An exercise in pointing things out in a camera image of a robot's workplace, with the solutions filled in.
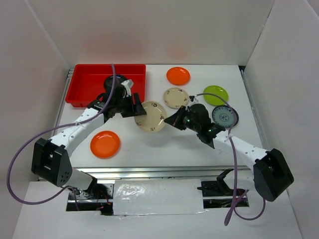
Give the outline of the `black plate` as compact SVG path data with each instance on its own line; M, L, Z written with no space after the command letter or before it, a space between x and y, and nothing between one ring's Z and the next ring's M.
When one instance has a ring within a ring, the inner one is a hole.
M123 75L120 75L120 74L117 74L116 75L116 79L115 79L115 86L114 88L116 88L117 86L120 86L122 85L122 83L124 81L126 81L127 78ZM104 81L104 89L105 89L105 92L108 93L111 88L113 86L113 75L109 76L108 78L105 79Z

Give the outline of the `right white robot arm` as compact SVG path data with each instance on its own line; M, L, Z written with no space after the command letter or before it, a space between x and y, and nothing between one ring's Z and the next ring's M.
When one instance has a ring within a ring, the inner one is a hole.
M294 183L292 172L279 150L265 150L229 136L225 128L211 121L208 110L202 104L182 106L164 122L179 130L196 132L202 143L222 152L233 154L232 146L235 146L237 159L253 172L255 190L269 202L275 201Z

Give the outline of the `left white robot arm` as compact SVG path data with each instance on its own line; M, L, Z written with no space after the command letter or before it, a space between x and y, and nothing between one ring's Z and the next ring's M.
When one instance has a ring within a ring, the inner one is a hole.
M70 156L94 130L115 114L123 118L144 116L139 94L129 93L124 85L110 87L93 100L74 122L50 139L40 138L34 144L31 171L33 174L62 187L78 189L88 199L96 197L105 187L94 176L72 167Z

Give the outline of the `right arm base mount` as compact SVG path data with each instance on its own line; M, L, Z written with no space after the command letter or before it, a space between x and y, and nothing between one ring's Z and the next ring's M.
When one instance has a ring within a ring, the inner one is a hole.
M202 192L203 207L205 209L230 208L233 197L233 189L224 181L224 178L234 169L226 169L216 180L202 181L197 190Z

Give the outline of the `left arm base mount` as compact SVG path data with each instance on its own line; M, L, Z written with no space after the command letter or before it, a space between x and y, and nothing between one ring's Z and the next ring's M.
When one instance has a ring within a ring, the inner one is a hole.
M70 189L66 206L67 212L97 212L113 216L114 184L100 184L93 196L79 189Z

